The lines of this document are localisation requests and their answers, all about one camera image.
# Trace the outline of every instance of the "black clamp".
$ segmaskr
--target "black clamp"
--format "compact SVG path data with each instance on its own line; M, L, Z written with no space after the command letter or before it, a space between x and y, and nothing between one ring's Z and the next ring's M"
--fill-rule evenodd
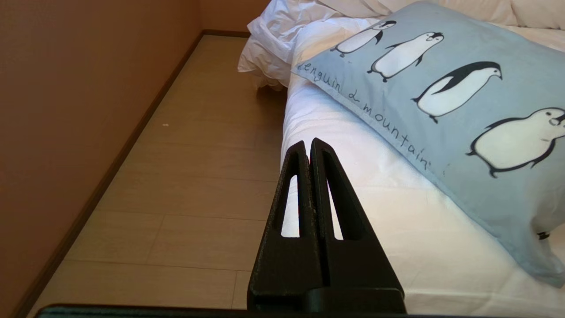
M281 236L290 179L298 178L299 238ZM328 185L343 240L334 237ZM406 313L404 290L333 148L286 152L247 290L247 309Z

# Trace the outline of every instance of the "bed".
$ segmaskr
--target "bed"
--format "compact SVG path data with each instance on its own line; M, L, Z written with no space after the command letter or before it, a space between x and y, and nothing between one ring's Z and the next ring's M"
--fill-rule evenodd
M317 2L310 4L322 6ZM330 7L322 11L320 19L301 22L287 56L273 53L271 44L251 25L249 45L259 49L244 50L240 62L240 71L262 75L264 83L288 86L281 162L286 150L301 140L307 153L315 137L335 149L406 292L409 313L563 316L565 288L554 288L526 274L496 240L372 128L318 87L291 75L292 65L335 46L381 18L351 18ZM501 27L565 51L563 30ZM265 64L275 72L250 65L259 51L260 55L271 56ZM294 182L289 191L283 236L298 236L297 206ZM340 238L338 229L335 235ZM565 260L563 226L552 233L552 249Z

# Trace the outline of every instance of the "adult penguin illustration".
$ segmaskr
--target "adult penguin illustration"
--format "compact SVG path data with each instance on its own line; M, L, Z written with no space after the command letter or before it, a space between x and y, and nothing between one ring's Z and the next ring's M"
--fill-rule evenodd
M555 140L565 136L565 110L544 108L526 118L507 118L487 127L471 144L468 156L479 156L490 167L490 175L532 168L549 157Z
M369 43L372 38L377 39L375 45L379 43L381 38L383 37L383 30L386 30L390 27L393 27L396 24L396 21L386 21L379 24L375 24L372 27L363 30L354 36L348 38L347 40L343 41L336 45L335 48L331 49L330 51L338 50L341 54L340 57L345 57L345 54L357 51L363 45Z
M383 82L386 83L388 79L412 63L416 62L418 66L424 53L443 39L444 35L441 32L428 32L410 41L391 45L387 49L393 49L378 58L367 73L379 73L383 77Z
M437 124L437 118L463 106L490 79L502 79L500 65L494 62L475 62L462 66L435 81L417 98L418 108Z

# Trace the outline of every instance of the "penguin beak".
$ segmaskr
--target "penguin beak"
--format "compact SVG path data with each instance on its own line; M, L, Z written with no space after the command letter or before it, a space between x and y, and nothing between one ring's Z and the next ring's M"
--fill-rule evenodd
M552 118L551 120L549 120L549 123L553 126L558 126L560 125L563 121L565 121L565 114L557 117L557 118Z

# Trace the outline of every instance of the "wooden floor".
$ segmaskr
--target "wooden floor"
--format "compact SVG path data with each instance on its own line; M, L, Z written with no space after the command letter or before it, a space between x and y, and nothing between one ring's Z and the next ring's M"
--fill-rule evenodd
M245 308L286 95L205 36L30 313L52 303Z

